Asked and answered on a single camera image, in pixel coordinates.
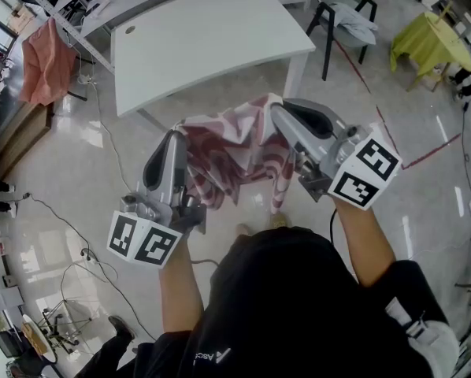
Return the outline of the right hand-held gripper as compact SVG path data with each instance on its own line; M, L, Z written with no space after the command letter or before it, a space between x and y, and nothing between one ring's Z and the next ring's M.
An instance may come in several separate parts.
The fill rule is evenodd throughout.
M318 200L329 194L367 210L402 163L379 133L348 125L329 107L302 98L273 104L272 121L301 158L299 182Z

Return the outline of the red white checkered cloth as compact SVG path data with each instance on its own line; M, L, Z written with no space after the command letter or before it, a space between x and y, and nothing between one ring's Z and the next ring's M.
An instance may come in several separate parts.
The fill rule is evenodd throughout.
M295 170L295 152L271 118L271 108L282 103L267 94L175 124L187 144L187 192L217 210L226 198L237 204L241 186L271 180L270 212L278 213Z

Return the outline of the salmon pink hanging cloth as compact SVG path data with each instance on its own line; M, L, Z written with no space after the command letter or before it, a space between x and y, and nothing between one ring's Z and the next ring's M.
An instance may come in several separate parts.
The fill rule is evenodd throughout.
M66 95L81 101L87 100L69 91L77 54L59 36L54 18L49 18L28 36L21 47L24 81L19 94L20 101L48 106Z

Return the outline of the person's left forearm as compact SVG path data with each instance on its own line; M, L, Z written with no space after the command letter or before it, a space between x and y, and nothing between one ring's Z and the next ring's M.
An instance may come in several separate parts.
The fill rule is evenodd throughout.
M192 331L203 314L203 302L195 279L184 235L163 269L159 270L164 332Z

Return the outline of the white table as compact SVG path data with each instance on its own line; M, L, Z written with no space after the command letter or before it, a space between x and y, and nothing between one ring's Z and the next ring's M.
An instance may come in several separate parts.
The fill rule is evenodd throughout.
M288 59L283 96L297 95L316 49L279 0L172 0L113 30L119 117L214 77Z

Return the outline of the person's right forearm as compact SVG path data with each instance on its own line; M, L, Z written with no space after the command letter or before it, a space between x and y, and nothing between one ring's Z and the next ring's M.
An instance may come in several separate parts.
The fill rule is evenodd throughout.
M333 197L358 282L371 287L396 262L390 243L372 209L359 209Z

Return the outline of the wooden platform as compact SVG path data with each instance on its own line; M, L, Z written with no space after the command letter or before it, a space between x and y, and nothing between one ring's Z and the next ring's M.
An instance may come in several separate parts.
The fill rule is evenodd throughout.
M0 180L51 129L54 104L24 103L0 134Z

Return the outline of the black frame chair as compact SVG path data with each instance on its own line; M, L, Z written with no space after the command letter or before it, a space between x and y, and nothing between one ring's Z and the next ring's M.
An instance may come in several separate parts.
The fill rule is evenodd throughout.
M335 41L339 42L341 45L346 45L348 47L360 48L361 53L358 57L358 63L362 64L365 59L365 54L369 44L364 44L359 41L352 35L350 35L344 28L334 27L335 13L333 9L329 7L330 3L342 2L349 5L356 11L358 11L362 16L368 20L372 20L375 23L376 13L378 5L373 0L318 0L317 8L313 15L313 19L306 29L306 34L311 36L313 31L322 27L327 34L326 43L325 43L325 55L324 55L324 64L322 69L321 78L323 81L327 80L329 64L331 59L332 45Z

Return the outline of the yellow-green table cover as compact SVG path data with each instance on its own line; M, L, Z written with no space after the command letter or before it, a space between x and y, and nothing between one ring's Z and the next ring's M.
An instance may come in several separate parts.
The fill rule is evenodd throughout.
M418 64L419 76L446 63L460 64L471 72L471 56L465 44L451 26L432 12L421 13L394 37L390 50L392 72L403 54Z

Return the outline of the person's black shirt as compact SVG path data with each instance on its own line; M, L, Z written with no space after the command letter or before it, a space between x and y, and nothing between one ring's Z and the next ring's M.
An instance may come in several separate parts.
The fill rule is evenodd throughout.
M141 378L433 378L385 311L394 297L412 321L448 324L414 261L363 287L322 236L260 232L233 244L195 328L161 335Z

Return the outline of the red floor tape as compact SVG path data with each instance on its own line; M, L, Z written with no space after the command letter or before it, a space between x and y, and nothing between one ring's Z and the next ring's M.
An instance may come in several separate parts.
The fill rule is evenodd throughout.
M346 58L346 60L348 61L348 63L350 64L352 70L354 71L355 75L359 78L359 80L362 82L363 86L365 87L365 89L368 91L368 93L370 95L373 95L370 88L369 88L369 85L366 83L363 75L360 73L357 65L353 62L353 60L351 59L350 55L347 53L347 51L344 49L344 47L337 41L335 41L335 44L337 45L338 49L342 52L343 56ZM388 125L387 125L387 122L386 120L384 119L384 116L382 114L382 112L380 111L380 108L378 105L375 105L376 107L376 113L377 113L377 116L379 118L379 123L378 125L382 128L383 130L383 137L386 137L387 140L389 141L389 143L391 144L392 148L395 150L395 152L397 154L399 154L399 150L398 150L398 147L397 145L395 144L395 140L391 134L391 130L388 128ZM453 142L455 142L456 140L458 140L460 137L462 137L462 133L458 133L456 135L454 135L452 138L450 139L446 139L446 141L441 144L440 146L437 146L435 147L434 149L430 150L429 152L425 153L424 155L414 159L413 161L409 162L408 164L402 164L401 165L401 169L402 170L406 170L406 169L410 169L412 167L414 167L415 165L417 164L420 164L421 162L423 161L426 161L428 160L430 157L432 157L433 155L437 154L438 152L440 152L441 150L443 150L444 148L446 148L447 146L450 146Z

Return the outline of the grey shoulder bag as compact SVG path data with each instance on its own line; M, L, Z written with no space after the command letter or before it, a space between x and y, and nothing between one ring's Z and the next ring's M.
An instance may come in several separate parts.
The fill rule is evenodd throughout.
M412 321L396 297L385 311L405 329L409 345L428 362L433 378L451 378L459 359L459 342L451 327L422 318Z

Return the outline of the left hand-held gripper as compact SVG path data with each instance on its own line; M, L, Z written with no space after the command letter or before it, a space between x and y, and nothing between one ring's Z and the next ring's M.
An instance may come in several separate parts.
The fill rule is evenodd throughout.
M131 192L113 213L106 249L130 264L162 269L184 236L206 231L206 205L184 190L187 147L178 131L165 133L143 169L144 187L156 189L161 178L162 201Z

